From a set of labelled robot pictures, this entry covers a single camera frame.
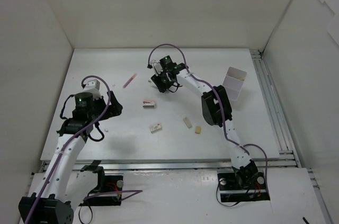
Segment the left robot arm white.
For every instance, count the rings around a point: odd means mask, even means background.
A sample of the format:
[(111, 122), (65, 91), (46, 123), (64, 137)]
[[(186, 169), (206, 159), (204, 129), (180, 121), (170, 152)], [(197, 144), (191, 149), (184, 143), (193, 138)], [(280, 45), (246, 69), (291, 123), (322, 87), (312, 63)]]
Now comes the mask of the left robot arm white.
[(114, 93), (107, 94), (108, 102), (102, 97), (95, 99), (91, 92), (75, 94), (73, 115), (58, 130), (57, 148), (47, 171), (33, 193), (20, 200), (19, 212), (24, 223), (72, 223), (74, 212), (85, 197), (91, 191), (105, 188), (105, 172), (98, 160), (83, 166), (76, 179), (68, 182), (93, 127), (122, 113), (123, 107)]

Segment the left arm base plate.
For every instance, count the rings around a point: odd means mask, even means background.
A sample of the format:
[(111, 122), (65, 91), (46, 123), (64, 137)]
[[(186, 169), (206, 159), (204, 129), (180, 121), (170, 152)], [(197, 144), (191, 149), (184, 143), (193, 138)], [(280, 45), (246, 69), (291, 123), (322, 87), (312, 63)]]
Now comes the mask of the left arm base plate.
[[(90, 191), (89, 195), (94, 195), (97, 193), (103, 192), (114, 192), (122, 191), (123, 188), (123, 175), (107, 175), (101, 187), (97, 187)], [(121, 194), (110, 194), (110, 195), (100, 195), (96, 198), (91, 198), (83, 203), (80, 206), (90, 206), (90, 207), (108, 207), (108, 206), (120, 206), (121, 205)]]

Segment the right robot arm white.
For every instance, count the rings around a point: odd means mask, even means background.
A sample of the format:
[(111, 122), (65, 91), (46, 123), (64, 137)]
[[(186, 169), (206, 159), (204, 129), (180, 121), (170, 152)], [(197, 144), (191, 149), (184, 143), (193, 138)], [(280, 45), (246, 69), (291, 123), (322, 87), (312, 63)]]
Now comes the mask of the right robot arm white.
[(154, 70), (151, 80), (159, 92), (174, 93), (172, 87), (185, 87), (201, 98), (205, 122), (210, 126), (218, 126), (226, 139), (236, 185), (242, 189), (250, 187), (258, 169), (235, 130), (232, 108), (225, 88), (222, 85), (212, 86), (191, 72), (187, 64), (177, 64), (170, 56), (160, 60), (149, 59), (147, 67)]

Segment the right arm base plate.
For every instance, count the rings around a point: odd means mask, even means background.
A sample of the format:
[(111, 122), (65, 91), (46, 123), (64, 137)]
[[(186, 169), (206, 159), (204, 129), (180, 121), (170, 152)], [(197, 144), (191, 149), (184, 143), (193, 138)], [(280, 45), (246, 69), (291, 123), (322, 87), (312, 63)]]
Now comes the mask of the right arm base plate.
[(270, 201), (263, 172), (259, 172), (245, 187), (237, 183), (234, 173), (218, 173), (217, 178), (217, 200), (226, 207), (235, 207), (243, 202)]

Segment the pink highlighter pen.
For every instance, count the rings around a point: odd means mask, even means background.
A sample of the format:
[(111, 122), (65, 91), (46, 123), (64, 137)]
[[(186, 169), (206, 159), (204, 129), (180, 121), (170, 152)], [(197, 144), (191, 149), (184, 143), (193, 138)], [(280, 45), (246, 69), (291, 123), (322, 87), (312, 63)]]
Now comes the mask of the pink highlighter pen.
[(123, 89), (125, 89), (137, 76), (137, 73), (134, 73), (123, 85)]

